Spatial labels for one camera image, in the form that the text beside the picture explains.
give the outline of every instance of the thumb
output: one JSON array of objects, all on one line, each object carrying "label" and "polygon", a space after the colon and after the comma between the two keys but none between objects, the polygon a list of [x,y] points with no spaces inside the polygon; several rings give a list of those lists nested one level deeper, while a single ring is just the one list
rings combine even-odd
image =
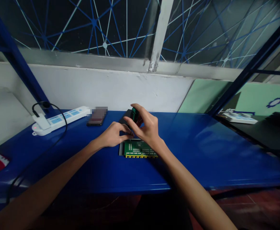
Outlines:
[{"label": "thumb", "polygon": [[137,124],[129,117],[123,117],[125,121],[129,124],[131,129],[135,132],[136,135],[139,134],[140,128],[137,126]]},{"label": "thumb", "polygon": [[121,142],[123,142],[123,141],[126,141],[128,139],[133,139],[133,136],[131,136],[131,135],[123,135],[123,136],[120,136],[120,138],[121,138]]}]

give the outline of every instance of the blue table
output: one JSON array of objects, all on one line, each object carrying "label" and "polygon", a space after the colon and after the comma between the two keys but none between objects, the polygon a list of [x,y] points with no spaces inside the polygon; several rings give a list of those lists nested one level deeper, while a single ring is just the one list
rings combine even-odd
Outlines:
[{"label": "blue table", "polygon": [[[68,126],[65,137],[25,172],[16,196],[98,137],[122,111],[109,111],[102,126],[86,126],[87,118]],[[173,154],[206,189],[269,187],[280,185],[280,160],[271,157],[207,114],[153,113],[159,134]],[[13,179],[63,133],[64,127],[46,136],[33,136],[31,126],[0,146],[10,159],[0,172],[0,198]],[[125,158],[119,146],[93,155],[72,177],[62,193],[143,194],[170,189],[169,176],[160,159]]]}]

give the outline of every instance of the blue gear symbol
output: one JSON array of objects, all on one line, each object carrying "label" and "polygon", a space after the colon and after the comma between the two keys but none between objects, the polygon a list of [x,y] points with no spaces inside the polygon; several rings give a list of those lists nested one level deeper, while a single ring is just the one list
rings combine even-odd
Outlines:
[{"label": "blue gear symbol", "polygon": [[280,104],[280,97],[275,98],[273,101],[270,101],[267,105],[268,108],[274,107],[275,105]]}]

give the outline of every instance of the window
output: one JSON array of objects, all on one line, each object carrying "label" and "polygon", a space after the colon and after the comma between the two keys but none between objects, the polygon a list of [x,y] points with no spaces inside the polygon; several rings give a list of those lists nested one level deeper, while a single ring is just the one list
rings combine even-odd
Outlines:
[{"label": "window", "polygon": [[149,58],[157,0],[6,0],[0,16],[19,46]]},{"label": "window", "polygon": [[160,60],[244,68],[280,25],[280,1],[175,0]]}]

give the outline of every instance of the white wall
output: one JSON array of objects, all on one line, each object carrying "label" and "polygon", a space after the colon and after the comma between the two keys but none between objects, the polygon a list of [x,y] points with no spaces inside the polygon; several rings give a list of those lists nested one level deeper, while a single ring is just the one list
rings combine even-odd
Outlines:
[{"label": "white wall", "polygon": [[[177,112],[193,78],[148,73],[29,65],[49,101],[62,109],[82,105],[125,111],[139,103],[148,111]],[[31,110],[35,100],[9,63],[0,63],[0,86]]]},{"label": "white wall", "polygon": [[[10,63],[0,62],[0,87],[8,88],[27,109],[27,111],[32,114],[31,106],[36,103],[36,100],[19,78]],[[40,108],[37,108],[37,112],[43,111]]]},{"label": "white wall", "polygon": [[0,88],[0,145],[34,121],[7,88]]}]

